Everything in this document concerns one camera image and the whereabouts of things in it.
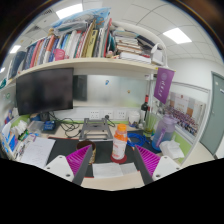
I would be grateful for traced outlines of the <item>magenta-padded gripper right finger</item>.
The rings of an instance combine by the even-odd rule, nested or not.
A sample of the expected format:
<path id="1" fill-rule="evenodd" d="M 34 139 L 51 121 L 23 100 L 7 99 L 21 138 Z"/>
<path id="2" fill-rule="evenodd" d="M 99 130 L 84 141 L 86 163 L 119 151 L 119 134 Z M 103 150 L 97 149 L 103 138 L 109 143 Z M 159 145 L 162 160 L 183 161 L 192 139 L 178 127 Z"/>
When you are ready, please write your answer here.
<path id="1" fill-rule="evenodd" d="M 181 169 L 170 157 L 158 156 L 138 145 L 134 147 L 134 156 L 145 185 Z"/>

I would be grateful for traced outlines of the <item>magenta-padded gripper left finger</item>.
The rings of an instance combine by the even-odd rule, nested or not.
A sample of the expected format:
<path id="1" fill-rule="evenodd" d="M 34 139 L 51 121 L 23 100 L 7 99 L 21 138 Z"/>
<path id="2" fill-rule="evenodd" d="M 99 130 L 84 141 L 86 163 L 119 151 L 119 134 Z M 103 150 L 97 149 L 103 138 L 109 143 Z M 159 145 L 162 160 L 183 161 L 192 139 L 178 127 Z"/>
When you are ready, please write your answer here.
<path id="1" fill-rule="evenodd" d="M 92 145 L 87 145 L 68 156 L 57 156 L 44 169 L 76 185 L 81 185 L 91 157 Z"/>

